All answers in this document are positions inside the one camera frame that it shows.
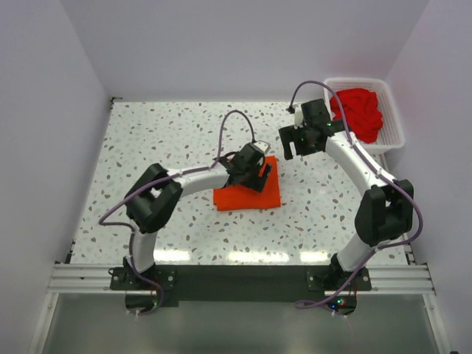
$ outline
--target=red towel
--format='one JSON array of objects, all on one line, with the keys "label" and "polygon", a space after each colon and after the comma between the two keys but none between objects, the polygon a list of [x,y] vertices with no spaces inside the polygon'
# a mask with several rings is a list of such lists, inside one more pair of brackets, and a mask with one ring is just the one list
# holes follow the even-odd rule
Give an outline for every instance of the red towel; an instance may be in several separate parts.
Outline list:
[{"label": "red towel", "polygon": [[[382,113],[377,109],[377,94],[365,88],[350,88],[336,93],[344,108],[347,124],[358,139],[363,142],[377,140],[378,131],[384,124]],[[330,104],[335,114],[333,119],[341,119],[341,111],[334,97],[331,97]]]},{"label": "red towel", "polygon": [[275,156],[267,156],[266,164],[272,169],[268,175],[264,190],[259,193],[243,186],[233,186],[213,190],[213,204],[219,212],[239,209],[271,209],[280,207],[279,176]]}]

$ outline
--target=plastic basket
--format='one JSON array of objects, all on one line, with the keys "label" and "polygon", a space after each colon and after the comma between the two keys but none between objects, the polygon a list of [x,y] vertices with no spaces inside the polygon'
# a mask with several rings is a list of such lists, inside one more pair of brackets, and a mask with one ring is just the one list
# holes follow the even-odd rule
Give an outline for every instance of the plastic basket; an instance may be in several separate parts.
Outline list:
[{"label": "plastic basket", "polygon": [[[398,149],[405,145],[405,136],[401,128],[400,118],[390,88],[385,81],[362,77],[334,77],[326,79],[324,83],[334,91],[361,88],[377,94],[378,110],[383,115],[383,127],[378,132],[376,142],[371,144],[360,142],[369,153],[385,153],[388,150]],[[333,118],[334,114],[330,107],[331,97],[332,94],[325,89],[324,101],[331,113],[331,118]]]}]

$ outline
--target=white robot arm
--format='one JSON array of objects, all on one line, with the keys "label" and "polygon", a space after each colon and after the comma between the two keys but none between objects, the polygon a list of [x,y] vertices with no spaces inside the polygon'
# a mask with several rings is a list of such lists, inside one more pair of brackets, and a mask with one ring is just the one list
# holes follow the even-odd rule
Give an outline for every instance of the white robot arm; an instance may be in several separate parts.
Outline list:
[{"label": "white robot arm", "polygon": [[269,148],[270,145],[266,142],[251,142],[240,151],[232,153],[231,159],[226,155],[211,169],[197,166],[185,170],[190,173],[176,169],[166,170],[160,164],[149,166],[128,195],[158,178],[174,175],[178,177],[139,194],[126,204],[127,215],[134,228],[139,230],[132,239],[133,254],[127,255],[128,263],[131,264],[133,257],[134,266],[139,273],[154,265],[153,250],[157,232],[168,222],[180,198],[236,184],[262,191],[271,171],[271,166],[266,165],[260,176]]},{"label": "white robot arm", "polygon": [[324,100],[303,103],[301,111],[292,106],[290,110],[295,114],[294,125],[279,129],[285,159],[293,158],[292,143],[297,155],[324,151],[339,163],[363,196],[355,217],[356,233],[331,258],[332,271],[326,281],[333,282],[355,271],[372,250],[411,229],[413,206],[403,194],[412,198],[413,186],[383,170],[353,133],[347,135],[342,121],[331,121]]}]

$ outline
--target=speckled floor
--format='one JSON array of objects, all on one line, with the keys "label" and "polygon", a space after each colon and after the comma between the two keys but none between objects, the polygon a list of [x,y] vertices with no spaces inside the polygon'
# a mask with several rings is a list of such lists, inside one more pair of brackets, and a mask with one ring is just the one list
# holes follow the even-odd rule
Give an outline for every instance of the speckled floor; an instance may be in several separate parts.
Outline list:
[{"label": "speckled floor", "polygon": [[[157,262],[182,264],[325,264],[354,232],[361,200],[354,184],[328,155],[283,159],[278,128],[293,124],[287,103],[115,103],[86,208],[75,235],[72,263],[121,263],[129,231],[97,225],[143,171],[210,163],[222,116],[238,108],[252,120],[257,138],[271,144],[278,162],[282,206],[217,212],[212,191],[183,198],[158,234]],[[224,151],[250,141],[248,125],[229,118]],[[109,220],[126,221],[124,208]],[[371,265],[406,264],[402,248],[377,253]]]}]

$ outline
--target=orange cloth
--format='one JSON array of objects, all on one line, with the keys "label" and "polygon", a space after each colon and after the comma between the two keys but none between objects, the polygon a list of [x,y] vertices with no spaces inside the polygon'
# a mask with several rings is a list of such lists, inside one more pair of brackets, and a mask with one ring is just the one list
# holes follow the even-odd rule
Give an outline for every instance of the orange cloth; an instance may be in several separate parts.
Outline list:
[{"label": "orange cloth", "polygon": [[266,164],[272,165],[264,190],[259,193],[243,186],[213,190],[213,204],[219,212],[239,209],[271,209],[280,207],[279,176],[275,156],[267,156]]}]

